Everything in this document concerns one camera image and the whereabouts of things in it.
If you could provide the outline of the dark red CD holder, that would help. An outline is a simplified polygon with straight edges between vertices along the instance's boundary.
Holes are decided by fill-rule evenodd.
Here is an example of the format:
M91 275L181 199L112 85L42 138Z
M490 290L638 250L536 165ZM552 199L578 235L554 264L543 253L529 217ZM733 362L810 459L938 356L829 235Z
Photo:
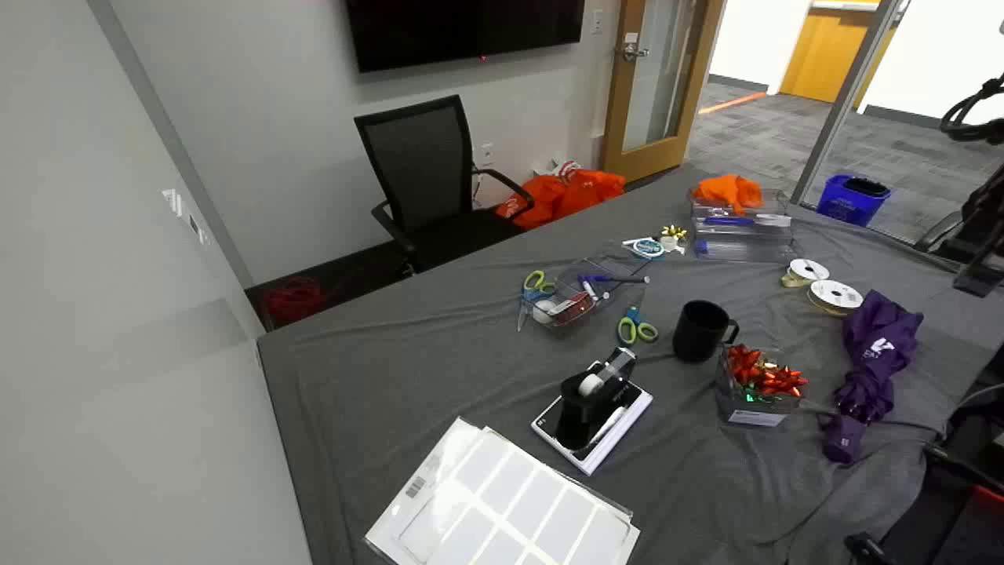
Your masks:
M574 294L557 294L557 299L540 299L534 305L529 317L540 325L566 330L566 325L578 325L579 321L586 321L593 306L597 306L597 299L590 292L574 292Z

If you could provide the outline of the green scissors far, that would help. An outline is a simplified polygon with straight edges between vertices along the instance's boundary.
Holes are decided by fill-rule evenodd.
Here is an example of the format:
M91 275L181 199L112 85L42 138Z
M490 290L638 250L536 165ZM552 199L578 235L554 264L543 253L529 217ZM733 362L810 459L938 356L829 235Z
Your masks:
M554 282L543 271L529 271L521 282L515 330L524 330L524 321L534 310L534 305L540 299L548 299L552 292L554 292Z

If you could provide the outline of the black mesh office chair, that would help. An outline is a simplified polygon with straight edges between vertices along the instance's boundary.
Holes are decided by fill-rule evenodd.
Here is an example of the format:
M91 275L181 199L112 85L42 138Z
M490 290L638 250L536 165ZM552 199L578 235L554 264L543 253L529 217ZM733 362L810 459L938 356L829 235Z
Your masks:
M363 155L387 193L369 217L392 235L410 273L450 264L521 232L536 199L498 168L478 165L459 95L356 119ZM515 212L474 207L474 179L490 175L515 193Z

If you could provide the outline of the orange bag on floor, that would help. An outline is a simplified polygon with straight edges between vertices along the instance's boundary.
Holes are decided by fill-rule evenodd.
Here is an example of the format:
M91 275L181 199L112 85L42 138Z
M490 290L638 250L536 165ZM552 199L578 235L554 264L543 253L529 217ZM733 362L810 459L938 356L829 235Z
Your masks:
M566 175L534 175L521 193L505 199L492 212L519 228L536 228L593 203L611 201L629 179L601 168L570 168Z

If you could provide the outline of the green scissors near mug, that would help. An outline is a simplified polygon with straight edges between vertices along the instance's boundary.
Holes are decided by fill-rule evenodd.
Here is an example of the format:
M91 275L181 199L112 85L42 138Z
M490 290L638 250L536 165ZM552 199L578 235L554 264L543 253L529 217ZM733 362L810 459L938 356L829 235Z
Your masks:
M622 345L633 345L633 343L657 343L660 330L648 321L639 317L638 305L632 305L617 317L614 336L617 336Z

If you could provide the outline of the black tape dispenser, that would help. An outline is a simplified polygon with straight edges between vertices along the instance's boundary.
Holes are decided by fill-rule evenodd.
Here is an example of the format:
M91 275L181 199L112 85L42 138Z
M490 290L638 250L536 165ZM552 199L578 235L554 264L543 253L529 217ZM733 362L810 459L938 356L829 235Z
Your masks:
M610 359L590 362L579 376L562 384L554 436L566 449L584 449L607 416L629 403L633 353L617 345Z

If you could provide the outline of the white and black box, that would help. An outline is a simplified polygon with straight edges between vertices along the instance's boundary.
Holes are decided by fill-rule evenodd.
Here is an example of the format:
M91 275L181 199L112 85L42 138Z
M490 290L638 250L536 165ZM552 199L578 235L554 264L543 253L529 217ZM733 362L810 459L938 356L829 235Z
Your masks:
M654 395L632 381L610 381L584 395L567 376L557 395L529 421L529 429L567 459L579 475L593 475L654 405Z

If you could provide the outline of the black mug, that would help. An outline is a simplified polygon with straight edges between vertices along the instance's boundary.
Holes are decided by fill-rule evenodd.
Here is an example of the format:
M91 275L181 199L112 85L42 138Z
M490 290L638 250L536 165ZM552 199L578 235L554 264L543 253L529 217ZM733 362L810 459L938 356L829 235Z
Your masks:
M710 362L723 345L731 345L739 322L713 301L687 301L681 306L671 348L678 362L699 363Z

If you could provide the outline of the white label sheets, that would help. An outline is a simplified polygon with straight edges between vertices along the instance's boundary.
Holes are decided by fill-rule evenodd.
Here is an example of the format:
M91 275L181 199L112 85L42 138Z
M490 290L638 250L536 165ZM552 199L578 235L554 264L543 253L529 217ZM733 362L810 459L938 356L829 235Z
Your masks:
M456 416L363 540L392 565L629 565L639 526L503 433Z

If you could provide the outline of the clear plastic organiser right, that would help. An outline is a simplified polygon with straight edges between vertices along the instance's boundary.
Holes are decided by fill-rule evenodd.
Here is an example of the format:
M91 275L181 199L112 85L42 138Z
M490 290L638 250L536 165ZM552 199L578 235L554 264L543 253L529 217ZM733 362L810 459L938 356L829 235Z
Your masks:
M784 257L795 245L795 217L784 193L767 193L754 210L690 203L692 250L705 257Z

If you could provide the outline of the orange cloth on table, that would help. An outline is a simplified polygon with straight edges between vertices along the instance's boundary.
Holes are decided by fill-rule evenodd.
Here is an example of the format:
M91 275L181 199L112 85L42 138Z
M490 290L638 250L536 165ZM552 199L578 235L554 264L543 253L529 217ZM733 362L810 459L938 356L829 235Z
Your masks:
M729 207L731 212L746 212L767 203L764 188L736 172L710 175L692 188L699 203Z

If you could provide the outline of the red gift bows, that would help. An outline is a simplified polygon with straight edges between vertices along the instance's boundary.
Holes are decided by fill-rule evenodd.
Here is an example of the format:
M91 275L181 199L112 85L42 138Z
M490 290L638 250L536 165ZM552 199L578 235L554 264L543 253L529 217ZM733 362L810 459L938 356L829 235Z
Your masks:
M745 392L746 403L760 399L801 399L805 376L798 366L771 362L767 353L751 345L724 348L724 376Z

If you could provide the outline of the wooden door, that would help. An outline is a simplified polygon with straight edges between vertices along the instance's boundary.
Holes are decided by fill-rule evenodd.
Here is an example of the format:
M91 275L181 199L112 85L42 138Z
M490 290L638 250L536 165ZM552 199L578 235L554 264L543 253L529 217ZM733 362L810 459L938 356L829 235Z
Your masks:
M622 0L600 165L639 182L690 144L724 0Z

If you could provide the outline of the white ribbon spool far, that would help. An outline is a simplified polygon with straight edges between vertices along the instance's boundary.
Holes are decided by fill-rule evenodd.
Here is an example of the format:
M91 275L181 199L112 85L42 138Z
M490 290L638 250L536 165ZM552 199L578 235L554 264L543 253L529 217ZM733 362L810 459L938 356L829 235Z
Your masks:
M787 290L804 290L804 287L819 282L819 278L826 278L826 275L829 275L829 271L826 271L819 259L814 259L814 257L795 257L795 259L787 264L787 271L781 273L781 282L784 282Z

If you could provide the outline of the white ribbon spool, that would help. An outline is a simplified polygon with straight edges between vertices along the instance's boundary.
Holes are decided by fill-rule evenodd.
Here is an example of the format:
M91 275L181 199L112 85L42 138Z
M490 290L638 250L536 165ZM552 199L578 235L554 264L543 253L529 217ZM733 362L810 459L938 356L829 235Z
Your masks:
M819 259L814 259L814 257L795 257L795 259L787 264L787 271L781 273L781 282L784 282L787 290L804 290L804 287L819 282L819 278L826 278L826 275L829 275L829 271L826 271Z
M850 315L864 305L864 294L842 278L816 278L810 287L810 294L836 315Z

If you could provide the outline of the white ribbon spool near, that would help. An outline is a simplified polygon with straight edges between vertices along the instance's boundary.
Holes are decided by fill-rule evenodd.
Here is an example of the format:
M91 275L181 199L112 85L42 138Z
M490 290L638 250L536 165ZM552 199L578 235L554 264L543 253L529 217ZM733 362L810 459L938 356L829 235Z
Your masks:
M836 315L850 315L864 305L864 294L842 278L816 278L810 287L810 294Z

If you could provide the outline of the blue recycling bin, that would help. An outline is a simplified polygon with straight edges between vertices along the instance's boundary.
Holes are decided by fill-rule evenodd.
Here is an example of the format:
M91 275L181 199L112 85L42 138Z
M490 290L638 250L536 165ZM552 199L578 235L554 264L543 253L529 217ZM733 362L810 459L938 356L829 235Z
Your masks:
M892 199L892 188L861 175L833 175L816 203L819 212L865 227L883 203Z

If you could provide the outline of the purple folded umbrella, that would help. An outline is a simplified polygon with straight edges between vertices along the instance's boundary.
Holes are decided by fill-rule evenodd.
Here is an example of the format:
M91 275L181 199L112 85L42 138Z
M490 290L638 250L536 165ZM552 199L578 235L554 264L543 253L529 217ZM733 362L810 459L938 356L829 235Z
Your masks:
M894 408L894 376L915 356L919 322L919 315L883 292L870 292L844 321L850 366L836 390L836 413L821 424L829 461L850 466L861 454L864 433Z

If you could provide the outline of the wall-mounted black television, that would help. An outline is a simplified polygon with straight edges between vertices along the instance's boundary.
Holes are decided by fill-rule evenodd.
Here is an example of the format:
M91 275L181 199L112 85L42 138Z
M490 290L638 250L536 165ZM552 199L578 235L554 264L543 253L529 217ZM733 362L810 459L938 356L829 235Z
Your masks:
M344 0L362 72L578 43L584 0Z

